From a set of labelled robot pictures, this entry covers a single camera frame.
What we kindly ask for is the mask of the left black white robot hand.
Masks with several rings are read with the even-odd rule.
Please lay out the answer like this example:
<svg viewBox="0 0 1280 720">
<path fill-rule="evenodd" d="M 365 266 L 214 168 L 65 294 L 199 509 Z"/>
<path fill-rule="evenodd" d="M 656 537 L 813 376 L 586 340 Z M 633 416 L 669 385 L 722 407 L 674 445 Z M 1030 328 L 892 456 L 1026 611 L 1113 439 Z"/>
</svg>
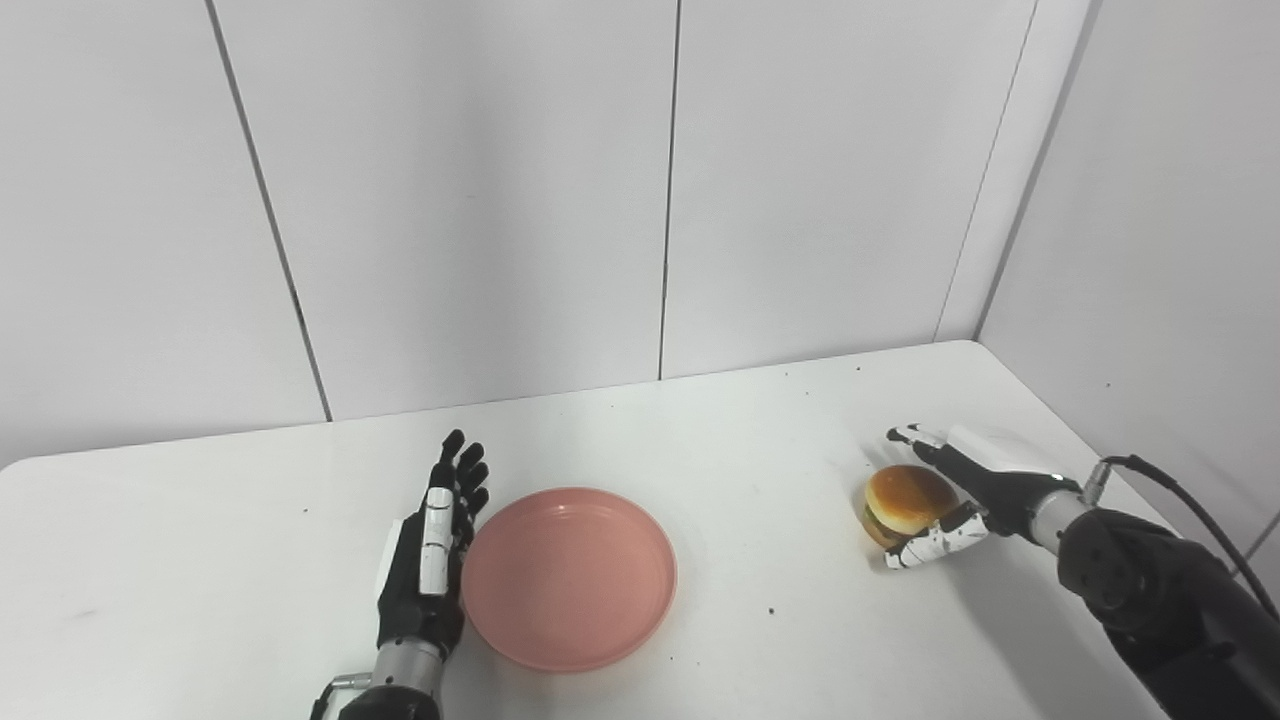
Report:
<svg viewBox="0 0 1280 720">
<path fill-rule="evenodd" d="M 422 641 L 448 659 L 465 630 L 462 566 L 489 502 L 489 468 L 461 429 L 442 442 L 419 507 L 401 524 L 378 598 L 376 647 Z"/>
</svg>

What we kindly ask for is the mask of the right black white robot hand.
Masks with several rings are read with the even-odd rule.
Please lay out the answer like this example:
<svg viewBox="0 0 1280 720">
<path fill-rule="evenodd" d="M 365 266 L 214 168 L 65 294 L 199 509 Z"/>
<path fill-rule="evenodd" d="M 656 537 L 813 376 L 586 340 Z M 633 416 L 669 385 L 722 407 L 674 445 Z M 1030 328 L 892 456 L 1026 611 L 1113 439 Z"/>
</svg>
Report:
<svg viewBox="0 0 1280 720">
<path fill-rule="evenodd" d="M 1057 473 L 1036 446 L 989 427 L 893 427 L 886 437 L 906 445 L 964 496 L 955 510 L 883 553 L 891 570 L 918 568 L 966 550 L 989 536 L 1020 536 L 1059 553 L 1066 529 L 1089 512 L 1082 487 Z"/>
</svg>

